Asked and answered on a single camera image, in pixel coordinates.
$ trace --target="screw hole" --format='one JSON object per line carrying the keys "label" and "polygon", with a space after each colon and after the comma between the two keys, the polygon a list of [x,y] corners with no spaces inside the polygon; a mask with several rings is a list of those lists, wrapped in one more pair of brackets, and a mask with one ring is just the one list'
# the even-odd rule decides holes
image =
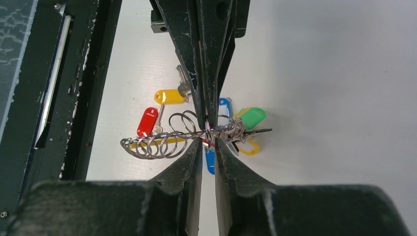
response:
{"label": "screw hole", "polygon": [[228,6],[225,2],[220,2],[216,6],[216,15],[219,20],[224,21],[227,17]]}

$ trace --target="coiled wire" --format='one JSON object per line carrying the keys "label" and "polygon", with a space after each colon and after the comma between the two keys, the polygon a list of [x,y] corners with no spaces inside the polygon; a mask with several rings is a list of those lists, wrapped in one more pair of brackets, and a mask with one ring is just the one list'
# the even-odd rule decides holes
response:
{"label": "coiled wire", "polygon": [[[229,119],[229,123],[217,129],[210,129],[208,121],[205,130],[197,131],[195,122],[190,116],[197,118],[192,111],[184,111],[183,113],[174,113],[168,119],[169,127],[172,132],[162,132],[160,134],[152,134],[146,137],[126,138],[120,141],[121,147],[130,155],[145,160],[154,160],[162,158],[175,158],[180,156],[187,148],[188,141],[196,138],[203,138],[206,146],[210,148],[215,138],[221,138],[225,143],[232,141],[245,142],[245,125],[240,118],[232,119],[229,116],[219,115]],[[173,128],[171,120],[173,117],[180,117],[181,122],[188,133],[178,131]]]}

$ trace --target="spiral wire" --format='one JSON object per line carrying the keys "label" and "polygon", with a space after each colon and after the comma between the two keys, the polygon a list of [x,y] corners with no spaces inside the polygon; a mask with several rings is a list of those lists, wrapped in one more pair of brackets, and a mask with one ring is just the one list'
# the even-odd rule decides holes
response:
{"label": "spiral wire", "polygon": [[[175,158],[182,155],[187,148],[188,141],[196,138],[204,139],[204,143],[206,143],[208,148],[214,143],[215,138],[221,138],[225,143],[233,141],[244,143],[246,140],[245,125],[240,118],[232,119],[226,115],[219,115],[219,117],[229,119],[230,122],[217,129],[211,129],[208,121],[206,121],[205,130],[197,131],[196,124],[191,119],[191,116],[195,119],[197,118],[196,114],[189,110],[183,113],[174,113],[168,119],[172,132],[162,132],[146,137],[125,138],[120,141],[120,145],[127,153],[136,158],[155,160]],[[188,131],[187,133],[178,131],[172,126],[171,120],[174,117],[181,118],[182,125]],[[180,141],[184,141],[181,148],[179,148]]]}

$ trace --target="screw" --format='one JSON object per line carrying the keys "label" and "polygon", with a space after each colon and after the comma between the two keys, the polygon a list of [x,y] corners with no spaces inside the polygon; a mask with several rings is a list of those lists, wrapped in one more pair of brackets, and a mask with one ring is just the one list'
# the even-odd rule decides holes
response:
{"label": "screw", "polygon": [[2,213],[0,213],[0,217],[1,218],[6,218],[7,217],[7,211],[3,211]]}

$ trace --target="white surface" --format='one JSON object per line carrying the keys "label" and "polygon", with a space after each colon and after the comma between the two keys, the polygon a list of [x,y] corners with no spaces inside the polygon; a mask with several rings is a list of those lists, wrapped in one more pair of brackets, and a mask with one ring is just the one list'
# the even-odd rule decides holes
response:
{"label": "white surface", "polygon": [[[268,117],[261,152],[241,156],[276,184],[368,183],[394,200],[417,235],[417,3],[413,0],[253,0],[222,95]],[[124,0],[88,180],[149,179],[173,160],[138,160],[134,136],[160,89],[176,88],[168,34],[150,4]],[[192,104],[166,106],[168,115]],[[218,235],[214,178],[204,168],[200,235]]]}

